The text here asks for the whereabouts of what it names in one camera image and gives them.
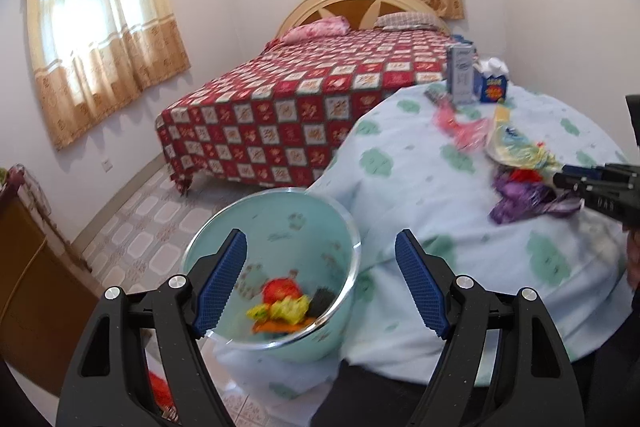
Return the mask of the person right hand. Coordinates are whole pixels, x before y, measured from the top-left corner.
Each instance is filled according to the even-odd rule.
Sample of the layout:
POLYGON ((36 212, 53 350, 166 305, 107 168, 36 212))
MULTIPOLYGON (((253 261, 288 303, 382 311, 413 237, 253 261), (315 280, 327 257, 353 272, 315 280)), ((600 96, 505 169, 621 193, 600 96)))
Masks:
POLYGON ((640 283, 640 231, 625 227, 624 232, 627 234, 627 282, 635 291, 640 283))

